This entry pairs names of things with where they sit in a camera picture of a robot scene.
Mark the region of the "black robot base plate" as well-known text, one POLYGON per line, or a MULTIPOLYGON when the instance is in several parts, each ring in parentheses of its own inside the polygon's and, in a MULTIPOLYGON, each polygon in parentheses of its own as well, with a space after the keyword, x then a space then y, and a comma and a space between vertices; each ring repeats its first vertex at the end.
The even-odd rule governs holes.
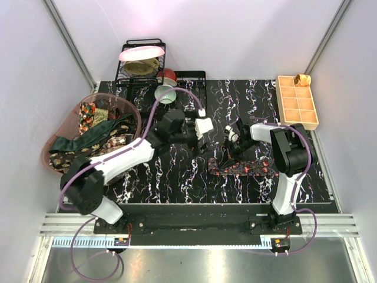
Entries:
POLYGON ((269 204, 125 204, 115 224, 97 220, 95 234, 131 233, 131 245, 183 248, 261 244, 261 236, 295 236, 303 233, 297 215, 275 223, 269 204))

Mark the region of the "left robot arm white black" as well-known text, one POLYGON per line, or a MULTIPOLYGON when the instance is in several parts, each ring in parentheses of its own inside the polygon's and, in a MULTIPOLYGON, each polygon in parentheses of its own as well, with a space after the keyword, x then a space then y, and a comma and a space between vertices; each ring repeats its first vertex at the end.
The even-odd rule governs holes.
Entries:
POLYGON ((186 144, 194 155, 203 153, 206 147, 199 142, 212 130, 212 120, 204 110, 190 121, 181 110, 170 110, 156 124, 148 123, 144 134, 132 143, 91 159, 76 157, 61 178, 61 193, 81 215, 101 218, 112 232, 122 233, 127 219, 123 210, 104 195, 104 186, 125 171, 165 153, 172 144, 186 144))

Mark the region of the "dark floral red-dotted tie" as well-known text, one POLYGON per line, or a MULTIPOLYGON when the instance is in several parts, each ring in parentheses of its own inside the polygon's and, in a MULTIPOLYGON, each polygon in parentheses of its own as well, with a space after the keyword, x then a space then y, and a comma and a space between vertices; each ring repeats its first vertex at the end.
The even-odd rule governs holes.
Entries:
POLYGON ((263 158, 255 161, 239 161, 234 165, 220 168, 215 158, 208 161, 208 172, 215 176, 278 176, 273 160, 263 158))

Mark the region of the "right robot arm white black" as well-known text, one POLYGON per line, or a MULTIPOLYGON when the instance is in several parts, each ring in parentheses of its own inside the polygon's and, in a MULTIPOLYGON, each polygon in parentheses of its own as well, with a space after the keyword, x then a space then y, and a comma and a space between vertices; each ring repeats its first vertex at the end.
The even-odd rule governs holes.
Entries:
POLYGON ((236 126, 238 133, 234 132, 232 126, 226 127, 223 156, 217 164, 226 170, 240 164, 243 153, 259 142, 271 145, 279 180, 272 200, 275 214, 267 219, 267 226, 273 233, 282 233, 289 226, 286 215, 297 212, 296 199, 302 179, 318 159, 307 140, 306 129, 301 123, 285 125, 267 121, 244 124, 238 120, 236 126))

